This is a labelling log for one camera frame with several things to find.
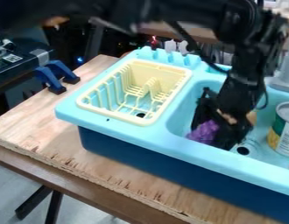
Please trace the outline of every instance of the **label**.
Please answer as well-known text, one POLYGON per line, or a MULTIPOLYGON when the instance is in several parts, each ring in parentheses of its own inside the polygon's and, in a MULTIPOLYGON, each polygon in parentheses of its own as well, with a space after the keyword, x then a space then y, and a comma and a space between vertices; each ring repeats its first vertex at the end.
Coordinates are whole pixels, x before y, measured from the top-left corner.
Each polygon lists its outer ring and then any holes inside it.
POLYGON ((22 60, 23 58, 18 57, 17 55, 14 55, 14 54, 10 53, 9 55, 3 57, 3 59, 7 60, 7 61, 9 61, 11 63, 15 63, 15 62, 18 62, 18 61, 22 60))
POLYGON ((285 124, 282 136, 278 143, 277 152, 289 157, 289 123, 285 124))

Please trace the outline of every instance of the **table leg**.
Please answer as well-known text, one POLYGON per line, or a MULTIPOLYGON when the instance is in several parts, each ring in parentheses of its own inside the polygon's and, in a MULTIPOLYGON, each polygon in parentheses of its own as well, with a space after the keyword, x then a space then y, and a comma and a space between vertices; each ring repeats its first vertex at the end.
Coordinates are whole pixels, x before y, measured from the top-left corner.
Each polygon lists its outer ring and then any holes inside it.
POLYGON ((41 186, 32 196, 29 197, 29 199, 27 199, 22 205, 20 205, 15 210, 15 213, 18 219, 23 220, 51 192, 52 192, 52 189, 44 185, 41 186))
POLYGON ((53 191, 48 213, 46 215, 45 224, 55 224, 60 211, 60 205, 63 194, 61 192, 53 191))

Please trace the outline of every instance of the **blue clamp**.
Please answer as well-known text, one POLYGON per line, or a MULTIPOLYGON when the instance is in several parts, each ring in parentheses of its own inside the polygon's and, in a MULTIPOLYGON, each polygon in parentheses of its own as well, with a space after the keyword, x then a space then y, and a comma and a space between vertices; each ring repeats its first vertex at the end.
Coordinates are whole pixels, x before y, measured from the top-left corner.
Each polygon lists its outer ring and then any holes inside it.
POLYGON ((46 66, 39 66, 35 72, 37 73, 36 77, 49 86, 49 91, 57 95, 67 91, 60 84, 60 78, 64 77, 63 81, 69 84, 76 84, 80 81, 80 77, 76 76, 59 60, 52 60, 46 66))

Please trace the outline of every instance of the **purple object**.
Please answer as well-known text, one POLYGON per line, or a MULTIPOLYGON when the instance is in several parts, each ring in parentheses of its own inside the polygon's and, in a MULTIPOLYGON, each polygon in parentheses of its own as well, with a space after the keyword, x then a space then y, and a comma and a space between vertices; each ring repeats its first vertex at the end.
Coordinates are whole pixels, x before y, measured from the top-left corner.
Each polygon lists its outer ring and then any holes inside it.
POLYGON ((199 125, 197 129, 187 134, 187 138, 203 144, 211 144, 215 139, 216 131, 219 126, 213 121, 209 120, 199 125))

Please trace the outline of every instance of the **sink basin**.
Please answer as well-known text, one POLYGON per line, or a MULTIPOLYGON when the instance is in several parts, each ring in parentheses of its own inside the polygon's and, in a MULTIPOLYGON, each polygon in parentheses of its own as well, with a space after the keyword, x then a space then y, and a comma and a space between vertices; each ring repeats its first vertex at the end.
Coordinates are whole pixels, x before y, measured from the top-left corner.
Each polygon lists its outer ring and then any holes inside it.
POLYGON ((275 108, 281 102, 289 102, 288 93, 267 88, 270 97, 267 108, 257 111, 254 130, 242 145, 231 151, 185 138, 202 89, 219 91, 225 78, 198 56, 183 57, 177 52, 167 54, 161 49, 152 51, 144 47, 66 98, 56 107, 56 116, 79 127, 82 145, 89 151, 289 223, 289 157, 279 155, 266 143, 275 108), (154 123, 140 126, 77 106, 76 101, 83 93, 131 59, 192 71, 187 83, 154 123), (241 146, 249 154, 239 154, 237 148, 241 146))

